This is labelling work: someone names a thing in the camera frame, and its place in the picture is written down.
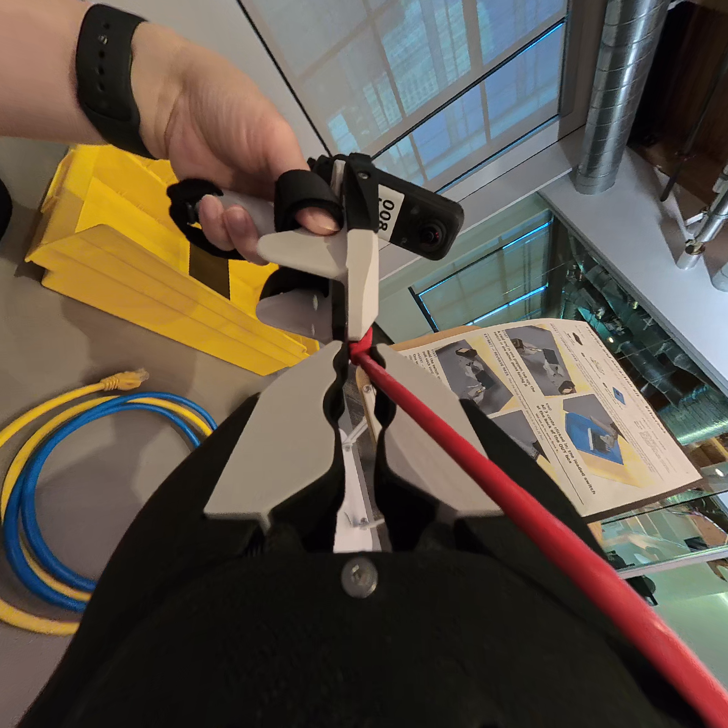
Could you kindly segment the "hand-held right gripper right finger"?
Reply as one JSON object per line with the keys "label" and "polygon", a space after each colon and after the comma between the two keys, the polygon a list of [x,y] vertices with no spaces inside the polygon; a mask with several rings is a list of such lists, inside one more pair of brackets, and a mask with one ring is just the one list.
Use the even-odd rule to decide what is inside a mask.
{"label": "hand-held right gripper right finger", "polygon": [[[377,352],[393,378],[486,456],[460,399],[448,385],[386,344],[379,344]],[[503,514],[478,484],[402,408],[397,407],[391,424],[382,430],[382,434],[389,468],[415,489],[434,496],[436,503],[441,504],[439,509],[447,521]]]}

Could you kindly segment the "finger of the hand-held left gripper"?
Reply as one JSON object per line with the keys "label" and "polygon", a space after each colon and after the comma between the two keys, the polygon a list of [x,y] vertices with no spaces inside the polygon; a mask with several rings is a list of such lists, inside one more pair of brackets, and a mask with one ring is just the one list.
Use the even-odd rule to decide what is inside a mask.
{"label": "finger of the hand-held left gripper", "polygon": [[361,341],[378,316],[378,236],[369,229],[347,232],[347,332]]}
{"label": "finger of the hand-held left gripper", "polygon": [[328,344],[333,340],[331,282],[322,277],[269,277],[256,316],[270,327]]}

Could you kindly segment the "teal glass partition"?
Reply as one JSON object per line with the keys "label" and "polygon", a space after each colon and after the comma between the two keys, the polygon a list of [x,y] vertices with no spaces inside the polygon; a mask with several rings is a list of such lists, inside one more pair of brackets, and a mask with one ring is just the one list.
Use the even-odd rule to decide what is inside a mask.
{"label": "teal glass partition", "polygon": [[553,214],[543,210],[409,287],[433,332],[540,317],[551,275]]}

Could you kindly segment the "silver spiral duct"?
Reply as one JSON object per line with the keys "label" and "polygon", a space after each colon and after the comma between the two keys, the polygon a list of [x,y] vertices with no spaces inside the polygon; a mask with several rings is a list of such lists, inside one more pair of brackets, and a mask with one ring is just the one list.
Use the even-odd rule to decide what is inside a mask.
{"label": "silver spiral duct", "polygon": [[668,6],[669,1],[607,2],[574,178],[581,195],[599,195],[614,186]]}

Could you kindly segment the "yellow plastic bin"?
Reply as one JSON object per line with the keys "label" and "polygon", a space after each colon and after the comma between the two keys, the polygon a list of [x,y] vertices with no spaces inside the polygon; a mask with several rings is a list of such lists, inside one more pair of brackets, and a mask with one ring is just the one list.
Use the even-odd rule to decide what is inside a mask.
{"label": "yellow plastic bin", "polygon": [[176,181],[168,162],[110,146],[69,148],[26,261],[44,269],[50,290],[261,376],[319,350],[258,320],[275,265],[191,248],[169,217]]}

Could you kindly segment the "person's left hand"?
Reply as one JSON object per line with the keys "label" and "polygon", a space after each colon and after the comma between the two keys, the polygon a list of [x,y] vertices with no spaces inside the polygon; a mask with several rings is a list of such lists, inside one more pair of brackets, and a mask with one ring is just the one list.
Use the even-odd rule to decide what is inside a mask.
{"label": "person's left hand", "polygon": [[293,130],[254,82],[168,28],[137,27],[131,83],[141,139],[179,180],[272,200],[283,173],[308,169]]}

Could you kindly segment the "shiny silver ceiling pipes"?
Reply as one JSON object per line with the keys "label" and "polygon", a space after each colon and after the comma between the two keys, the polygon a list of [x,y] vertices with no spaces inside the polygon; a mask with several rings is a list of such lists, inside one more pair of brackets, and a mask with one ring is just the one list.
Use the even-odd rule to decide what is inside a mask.
{"label": "shiny silver ceiling pipes", "polygon": [[705,249],[720,232],[727,220],[727,165],[717,178],[713,187],[715,198],[706,210],[697,232],[687,240],[676,266],[681,270],[689,270],[701,261]]}

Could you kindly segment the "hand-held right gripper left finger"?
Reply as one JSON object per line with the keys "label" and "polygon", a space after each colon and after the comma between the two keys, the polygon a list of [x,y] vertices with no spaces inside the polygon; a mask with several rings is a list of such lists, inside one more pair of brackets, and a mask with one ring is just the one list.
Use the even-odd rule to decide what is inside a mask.
{"label": "hand-held right gripper left finger", "polygon": [[323,476],[334,462],[338,427],[324,412],[337,382],[333,341],[281,373],[259,396],[205,505],[211,518],[254,518],[264,528],[277,506]]}

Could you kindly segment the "black wristband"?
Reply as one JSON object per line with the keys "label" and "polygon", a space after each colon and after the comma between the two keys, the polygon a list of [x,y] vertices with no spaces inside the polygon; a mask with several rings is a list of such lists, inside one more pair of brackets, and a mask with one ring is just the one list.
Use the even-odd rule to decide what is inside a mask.
{"label": "black wristband", "polygon": [[75,55],[77,100],[106,143],[154,159],[141,138],[141,117],[132,92],[132,40],[144,22],[113,6],[89,7]]}

